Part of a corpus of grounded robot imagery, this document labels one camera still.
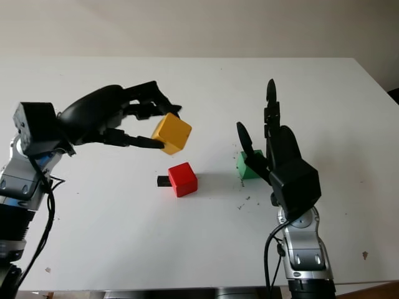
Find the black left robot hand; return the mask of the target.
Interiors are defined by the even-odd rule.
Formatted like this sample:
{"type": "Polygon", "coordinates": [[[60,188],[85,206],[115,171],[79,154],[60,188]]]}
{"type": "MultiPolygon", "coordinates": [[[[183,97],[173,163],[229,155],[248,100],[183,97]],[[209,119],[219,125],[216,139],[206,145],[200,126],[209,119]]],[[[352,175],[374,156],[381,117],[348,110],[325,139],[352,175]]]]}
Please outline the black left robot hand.
{"type": "Polygon", "coordinates": [[[102,143],[112,146],[136,146],[163,149],[164,143],[143,136],[130,136],[119,130],[122,120],[134,116],[147,120],[172,113],[179,116],[180,105],[172,104],[155,81],[123,88],[102,87],[69,105],[58,115],[59,125],[74,146],[102,143]]]}

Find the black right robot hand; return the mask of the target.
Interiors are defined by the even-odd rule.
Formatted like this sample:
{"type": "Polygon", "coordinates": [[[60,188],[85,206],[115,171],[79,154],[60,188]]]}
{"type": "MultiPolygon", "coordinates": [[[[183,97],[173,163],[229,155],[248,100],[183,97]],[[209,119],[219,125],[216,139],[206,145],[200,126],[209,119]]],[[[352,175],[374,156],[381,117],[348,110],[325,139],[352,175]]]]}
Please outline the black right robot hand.
{"type": "Polygon", "coordinates": [[[252,140],[245,126],[236,123],[239,140],[246,154],[244,164],[260,178],[270,183],[272,171],[293,159],[300,158],[300,150],[292,130],[280,124],[280,103],[277,101],[276,85],[273,79],[267,83],[266,107],[264,108],[264,137],[266,155],[257,153],[252,148],[252,140]]]}

